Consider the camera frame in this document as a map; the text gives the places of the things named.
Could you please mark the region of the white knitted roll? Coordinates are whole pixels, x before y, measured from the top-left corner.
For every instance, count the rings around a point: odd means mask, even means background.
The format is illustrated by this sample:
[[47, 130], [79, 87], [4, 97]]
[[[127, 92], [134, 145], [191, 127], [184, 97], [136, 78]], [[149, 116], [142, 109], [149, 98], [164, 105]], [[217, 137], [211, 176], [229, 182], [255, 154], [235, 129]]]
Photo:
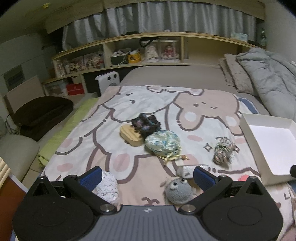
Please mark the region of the white knitted roll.
[[117, 180], [110, 172], [102, 172], [101, 182], [92, 190], [92, 193], [107, 201], [108, 203], [118, 206], [119, 192]]

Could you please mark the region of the yellow tissue pack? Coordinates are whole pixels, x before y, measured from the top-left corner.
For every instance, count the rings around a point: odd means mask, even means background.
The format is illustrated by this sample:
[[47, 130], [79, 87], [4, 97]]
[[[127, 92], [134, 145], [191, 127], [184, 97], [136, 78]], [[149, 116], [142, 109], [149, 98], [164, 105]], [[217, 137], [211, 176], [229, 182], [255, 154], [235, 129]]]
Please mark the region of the yellow tissue pack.
[[188, 166], [178, 166], [176, 174], [184, 179], [192, 179], [193, 172], [196, 167], [202, 167], [204, 169], [208, 168], [208, 165], [188, 165]]

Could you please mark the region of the grey crochet frog doll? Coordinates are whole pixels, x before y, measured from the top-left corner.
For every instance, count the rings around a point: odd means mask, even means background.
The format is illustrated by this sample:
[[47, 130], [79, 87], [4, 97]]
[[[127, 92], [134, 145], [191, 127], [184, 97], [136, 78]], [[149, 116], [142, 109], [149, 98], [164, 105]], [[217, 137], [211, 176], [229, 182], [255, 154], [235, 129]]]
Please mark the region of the grey crochet frog doll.
[[167, 205], [184, 205], [194, 197], [196, 192], [196, 189], [182, 177], [166, 178], [160, 187], [164, 189], [163, 196]]

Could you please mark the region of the blue floral brocade pouch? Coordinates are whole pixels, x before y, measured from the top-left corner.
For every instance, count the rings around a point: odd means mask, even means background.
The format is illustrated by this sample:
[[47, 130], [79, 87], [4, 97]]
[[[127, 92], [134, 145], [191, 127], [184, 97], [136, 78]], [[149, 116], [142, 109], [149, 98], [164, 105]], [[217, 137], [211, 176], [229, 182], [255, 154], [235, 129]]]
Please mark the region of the blue floral brocade pouch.
[[189, 160], [186, 155], [182, 155], [181, 140], [172, 131], [160, 130], [145, 138], [145, 146], [150, 149], [158, 158], [164, 161], [164, 166], [168, 162]]

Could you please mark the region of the oval wooden block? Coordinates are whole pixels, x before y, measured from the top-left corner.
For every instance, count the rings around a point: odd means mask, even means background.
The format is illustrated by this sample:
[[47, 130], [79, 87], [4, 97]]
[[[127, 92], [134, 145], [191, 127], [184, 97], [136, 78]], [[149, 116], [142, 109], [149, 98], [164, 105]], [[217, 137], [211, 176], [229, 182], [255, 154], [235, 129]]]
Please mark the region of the oval wooden block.
[[133, 147], [139, 147], [144, 144], [144, 138], [132, 125], [122, 125], [119, 133], [120, 136]]

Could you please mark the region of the dark blue crochet scrunchie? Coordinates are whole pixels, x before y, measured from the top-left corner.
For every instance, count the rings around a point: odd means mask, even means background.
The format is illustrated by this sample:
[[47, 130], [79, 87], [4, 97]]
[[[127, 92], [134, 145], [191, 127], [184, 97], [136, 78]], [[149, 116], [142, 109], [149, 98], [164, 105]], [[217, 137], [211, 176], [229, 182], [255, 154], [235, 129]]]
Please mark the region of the dark blue crochet scrunchie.
[[147, 116], [145, 113], [140, 113], [138, 117], [131, 120], [132, 126], [145, 139], [154, 132], [161, 130], [161, 123], [154, 115]]

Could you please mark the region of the white shallow cardboard box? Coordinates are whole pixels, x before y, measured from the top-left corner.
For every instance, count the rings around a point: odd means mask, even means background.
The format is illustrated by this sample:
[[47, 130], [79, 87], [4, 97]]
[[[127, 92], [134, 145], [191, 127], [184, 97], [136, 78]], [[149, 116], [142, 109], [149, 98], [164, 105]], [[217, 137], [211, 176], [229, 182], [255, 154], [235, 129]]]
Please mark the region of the white shallow cardboard box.
[[247, 140], [263, 185], [294, 181], [295, 122], [288, 118], [243, 114], [240, 128]]

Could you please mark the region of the cartoon rabbit blanket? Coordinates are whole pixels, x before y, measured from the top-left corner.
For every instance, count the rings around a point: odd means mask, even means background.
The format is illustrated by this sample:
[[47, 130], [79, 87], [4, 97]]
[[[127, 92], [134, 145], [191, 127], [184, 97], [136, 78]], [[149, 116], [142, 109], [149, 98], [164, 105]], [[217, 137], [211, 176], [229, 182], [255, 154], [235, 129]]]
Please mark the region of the cartoon rabbit blanket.
[[245, 113], [257, 109], [221, 90], [111, 86], [43, 173], [62, 181], [99, 166], [114, 176], [120, 210], [96, 217], [83, 240], [211, 240], [201, 214], [165, 204], [161, 182], [189, 165], [238, 181], [259, 176], [239, 126]]

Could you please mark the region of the grey quilted duvet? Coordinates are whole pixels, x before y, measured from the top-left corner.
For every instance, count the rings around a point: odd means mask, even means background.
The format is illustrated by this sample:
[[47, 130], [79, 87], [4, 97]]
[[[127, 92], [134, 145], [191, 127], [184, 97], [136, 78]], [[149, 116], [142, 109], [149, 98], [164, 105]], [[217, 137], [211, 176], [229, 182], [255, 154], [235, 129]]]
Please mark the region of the grey quilted duvet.
[[279, 54], [251, 48], [236, 56], [272, 116], [295, 121], [295, 65]]

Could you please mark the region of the wooden headboard shelf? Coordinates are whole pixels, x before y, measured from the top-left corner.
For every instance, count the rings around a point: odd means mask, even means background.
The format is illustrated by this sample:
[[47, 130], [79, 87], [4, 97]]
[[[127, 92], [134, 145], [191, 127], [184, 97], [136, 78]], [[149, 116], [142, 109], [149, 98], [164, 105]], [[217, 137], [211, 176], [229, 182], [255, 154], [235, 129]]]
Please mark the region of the wooden headboard shelf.
[[[156, 47], [159, 61], [147, 62], [145, 53], [148, 46]], [[167, 45], [172, 45], [179, 53], [177, 60], [164, 60], [161, 53]], [[218, 67], [224, 54], [239, 54], [254, 47], [253, 44], [235, 39], [204, 33], [159, 32], [140, 33], [94, 41], [70, 50], [62, 51], [52, 58], [55, 77], [45, 80], [43, 85], [106, 70], [120, 71], [122, 68], [153, 65], [205, 65]], [[130, 51], [141, 54], [139, 63], [128, 63]]]

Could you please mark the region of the green glass bottle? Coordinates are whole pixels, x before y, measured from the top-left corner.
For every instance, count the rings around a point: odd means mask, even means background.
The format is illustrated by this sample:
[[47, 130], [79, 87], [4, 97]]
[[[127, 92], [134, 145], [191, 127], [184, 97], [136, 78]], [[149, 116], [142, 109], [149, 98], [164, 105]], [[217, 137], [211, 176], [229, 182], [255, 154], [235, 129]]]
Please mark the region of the green glass bottle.
[[267, 43], [267, 39], [266, 39], [266, 34], [265, 34], [265, 28], [261, 29], [261, 34], [260, 34], [260, 45], [262, 47], [265, 47]]

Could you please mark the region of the yellow container on shelf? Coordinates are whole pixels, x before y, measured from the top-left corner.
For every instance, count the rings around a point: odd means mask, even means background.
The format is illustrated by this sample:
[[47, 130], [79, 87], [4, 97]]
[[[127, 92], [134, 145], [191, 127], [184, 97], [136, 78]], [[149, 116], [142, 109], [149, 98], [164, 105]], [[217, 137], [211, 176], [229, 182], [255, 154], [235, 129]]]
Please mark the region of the yellow container on shelf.
[[128, 54], [128, 63], [139, 63], [141, 61], [141, 54], [138, 50], [130, 51]]

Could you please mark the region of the tissue box on shelf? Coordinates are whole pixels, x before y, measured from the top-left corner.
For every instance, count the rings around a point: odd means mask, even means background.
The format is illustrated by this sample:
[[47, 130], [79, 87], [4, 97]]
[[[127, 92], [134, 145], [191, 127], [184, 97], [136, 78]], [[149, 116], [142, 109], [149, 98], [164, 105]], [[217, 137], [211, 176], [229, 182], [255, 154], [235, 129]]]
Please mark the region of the tissue box on shelf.
[[230, 34], [230, 38], [235, 39], [235, 40], [239, 40], [239, 41], [242, 41], [242, 42], [246, 42], [246, 43], [248, 42], [248, 35], [244, 34], [244, 33], [232, 32]]

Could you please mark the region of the white dressed doll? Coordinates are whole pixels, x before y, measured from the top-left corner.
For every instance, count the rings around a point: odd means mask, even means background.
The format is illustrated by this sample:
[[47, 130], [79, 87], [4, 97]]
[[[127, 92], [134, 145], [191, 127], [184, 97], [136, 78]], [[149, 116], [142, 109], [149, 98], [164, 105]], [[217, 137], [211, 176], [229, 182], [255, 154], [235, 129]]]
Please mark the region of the white dressed doll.
[[145, 57], [147, 62], [159, 61], [159, 54], [156, 47], [153, 45], [148, 46], [146, 49]]

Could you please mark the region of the grey curtain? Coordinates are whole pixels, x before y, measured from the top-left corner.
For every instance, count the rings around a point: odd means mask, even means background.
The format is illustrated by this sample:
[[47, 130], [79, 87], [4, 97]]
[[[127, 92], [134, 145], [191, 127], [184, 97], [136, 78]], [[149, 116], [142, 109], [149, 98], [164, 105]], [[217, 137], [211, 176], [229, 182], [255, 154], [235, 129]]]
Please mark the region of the grey curtain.
[[215, 4], [152, 1], [106, 9], [63, 28], [62, 48], [69, 50], [128, 32], [197, 32], [229, 38], [244, 33], [256, 40], [254, 16]]

